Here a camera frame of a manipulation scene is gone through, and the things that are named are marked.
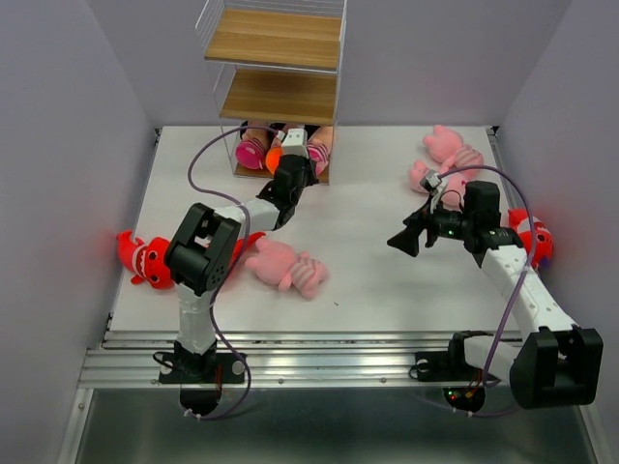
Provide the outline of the red fish plush left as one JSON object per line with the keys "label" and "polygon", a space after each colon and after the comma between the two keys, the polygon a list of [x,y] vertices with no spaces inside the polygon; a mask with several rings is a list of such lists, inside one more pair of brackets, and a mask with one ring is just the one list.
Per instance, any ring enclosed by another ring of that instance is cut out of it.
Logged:
{"label": "red fish plush left", "polygon": [[251,249],[253,247],[253,245],[262,237],[265,237],[266,233],[265,232],[255,232],[252,233],[250,235],[247,236],[247,238],[240,238],[236,244],[235,247],[233,248],[233,252],[230,258],[230,262],[229,262],[229,267],[228,267],[228,274],[232,274],[233,273],[233,269],[235,267],[235,262],[237,262],[238,260],[241,259],[242,255],[248,251],[249,249]]}

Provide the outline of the red fish plush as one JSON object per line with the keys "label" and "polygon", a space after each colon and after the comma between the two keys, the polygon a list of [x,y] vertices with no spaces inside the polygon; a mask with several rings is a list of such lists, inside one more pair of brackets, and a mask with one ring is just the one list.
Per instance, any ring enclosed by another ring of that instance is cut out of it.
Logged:
{"label": "red fish plush", "polygon": [[520,237],[527,253],[536,245],[532,267],[536,270],[546,268],[553,257],[554,242],[545,224],[537,217],[529,217],[524,208],[509,210],[508,223]]}
{"label": "red fish plush", "polygon": [[265,237],[266,233],[265,232],[255,232],[252,233],[250,235],[247,236],[247,238],[240,238],[236,244],[235,247],[233,248],[233,252],[230,258],[230,262],[229,262],[229,267],[228,267],[228,274],[232,274],[233,273],[233,269],[235,267],[235,262],[237,262],[238,260],[241,259],[242,255],[248,251],[249,249],[251,249],[253,247],[253,245],[262,237]]}

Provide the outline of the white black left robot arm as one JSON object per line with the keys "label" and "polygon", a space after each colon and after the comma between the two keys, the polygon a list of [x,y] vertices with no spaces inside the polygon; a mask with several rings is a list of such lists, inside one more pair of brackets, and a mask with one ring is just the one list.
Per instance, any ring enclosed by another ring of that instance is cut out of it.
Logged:
{"label": "white black left robot arm", "polygon": [[254,232],[275,231],[293,217],[306,187],[318,183],[315,163],[308,157],[283,155],[274,178],[246,203],[214,210],[202,203],[188,209],[164,255],[179,307],[179,331],[174,352],[182,369],[195,381],[215,369],[217,338],[211,313],[233,263],[239,239]]}

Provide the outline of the red shark plush left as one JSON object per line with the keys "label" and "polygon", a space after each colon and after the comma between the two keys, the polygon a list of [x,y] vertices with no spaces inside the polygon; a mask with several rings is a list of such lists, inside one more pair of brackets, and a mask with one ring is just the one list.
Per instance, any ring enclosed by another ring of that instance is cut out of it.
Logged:
{"label": "red shark plush left", "polygon": [[125,269],[132,273],[131,284],[148,283],[153,289],[173,287],[170,270],[164,263],[169,240],[155,237],[146,243],[131,230],[116,235],[117,256]]}

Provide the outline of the red fish plush right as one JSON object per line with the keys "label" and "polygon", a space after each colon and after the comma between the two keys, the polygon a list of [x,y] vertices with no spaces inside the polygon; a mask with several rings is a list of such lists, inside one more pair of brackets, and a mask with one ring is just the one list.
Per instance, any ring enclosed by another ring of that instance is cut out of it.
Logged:
{"label": "red fish plush right", "polygon": [[527,253],[536,245],[532,267],[536,270],[546,268],[553,257],[554,242],[545,224],[537,217],[529,217],[524,208],[509,210],[508,223],[520,237]]}

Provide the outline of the pink pig plush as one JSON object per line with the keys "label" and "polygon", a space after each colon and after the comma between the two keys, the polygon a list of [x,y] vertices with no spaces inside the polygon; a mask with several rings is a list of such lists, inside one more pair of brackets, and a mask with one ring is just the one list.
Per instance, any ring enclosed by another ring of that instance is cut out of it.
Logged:
{"label": "pink pig plush", "polygon": [[446,207],[459,207],[464,199],[465,187],[468,183],[466,177],[456,173],[440,181],[434,181],[435,175],[430,171],[431,169],[424,162],[416,160],[409,171],[409,186],[419,193],[428,193],[424,182],[427,180],[427,175],[430,175],[430,189],[438,189],[442,194],[442,203]]}
{"label": "pink pig plush", "polygon": [[298,253],[292,246],[262,237],[255,242],[257,253],[245,261],[255,276],[280,292],[294,287],[306,300],[314,299],[329,271],[307,252]]}
{"label": "pink pig plush", "polygon": [[430,157],[439,164],[440,173],[484,164],[483,154],[465,143],[459,132],[447,127],[434,126],[432,134],[423,138],[423,143]]}

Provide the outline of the aluminium mounting rail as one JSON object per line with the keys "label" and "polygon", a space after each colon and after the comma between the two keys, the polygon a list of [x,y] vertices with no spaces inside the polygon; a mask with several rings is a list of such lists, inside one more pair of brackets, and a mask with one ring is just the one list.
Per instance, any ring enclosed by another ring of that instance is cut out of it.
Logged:
{"label": "aluminium mounting rail", "polygon": [[[408,370],[418,351],[447,347],[451,332],[230,333],[247,355],[251,386],[271,388],[417,387]],[[83,389],[160,388],[156,351],[170,351],[171,332],[108,332],[85,355]]]}

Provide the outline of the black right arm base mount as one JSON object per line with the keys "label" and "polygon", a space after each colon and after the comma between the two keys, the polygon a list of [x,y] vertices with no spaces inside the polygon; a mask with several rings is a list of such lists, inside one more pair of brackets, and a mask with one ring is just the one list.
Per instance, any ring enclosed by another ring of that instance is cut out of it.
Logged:
{"label": "black right arm base mount", "polygon": [[419,382],[447,383],[442,392],[445,406],[470,417],[492,417],[497,413],[481,413],[486,390],[483,372],[465,362],[464,341],[469,338],[490,338],[490,333],[465,331],[455,333],[444,351],[418,351],[408,376]]}

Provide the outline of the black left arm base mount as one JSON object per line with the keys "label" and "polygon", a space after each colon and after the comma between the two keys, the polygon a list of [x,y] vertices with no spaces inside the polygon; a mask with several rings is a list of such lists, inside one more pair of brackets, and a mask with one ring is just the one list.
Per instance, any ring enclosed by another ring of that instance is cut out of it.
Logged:
{"label": "black left arm base mount", "polygon": [[[246,356],[232,353],[206,354],[198,362],[183,362],[172,352],[156,351],[153,361],[159,366],[158,383],[179,387],[179,405],[185,417],[197,421],[222,420],[235,412],[251,389],[251,371]],[[223,388],[244,386],[240,398],[222,408]]]}

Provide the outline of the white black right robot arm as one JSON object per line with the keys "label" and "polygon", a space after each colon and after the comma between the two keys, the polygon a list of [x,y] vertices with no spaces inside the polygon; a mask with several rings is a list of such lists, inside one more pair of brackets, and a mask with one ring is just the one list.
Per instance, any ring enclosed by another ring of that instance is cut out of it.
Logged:
{"label": "white black right robot arm", "polygon": [[480,372],[506,383],[523,409],[588,405],[597,393],[603,340],[554,300],[528,265],[517,233],[501,226],[499,205],[499,188],[490,182],[470,183],[457,211],[445,209],[433,192],[387,244],[415,257],[421,234],[427,247],[439,238],[461,241],[507,302],[522,346],[503,341],[500,334],[459,332],[446,350],[417,353],[410,372],[421,382],[464,381]]}

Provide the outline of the boy doll pink shorts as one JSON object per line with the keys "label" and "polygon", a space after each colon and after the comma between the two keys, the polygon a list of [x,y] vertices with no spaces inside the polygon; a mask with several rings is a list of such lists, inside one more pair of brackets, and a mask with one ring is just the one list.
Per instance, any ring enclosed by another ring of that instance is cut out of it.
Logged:
{"label": "boy doll pink shorts", "polygon": [[266,122],[247,121],[235,151],[236,160],[247,169],[260,170],[264,167],[266,154],[271,146],[268,127]]}

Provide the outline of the boy doll orange shorts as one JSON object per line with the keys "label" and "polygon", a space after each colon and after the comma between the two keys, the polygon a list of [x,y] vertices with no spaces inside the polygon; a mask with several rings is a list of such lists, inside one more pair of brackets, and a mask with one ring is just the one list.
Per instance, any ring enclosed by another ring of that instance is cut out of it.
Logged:
{"label": "boy doll orange shorts", "polygon": [[265,166],[271,174],[274,174],[280,163],[282,143],[291,126],[284,123],[274,123],[271,125],[271,128],[273,129],[273,132],[270,132],[268,135],[270,145],[266,153]]}

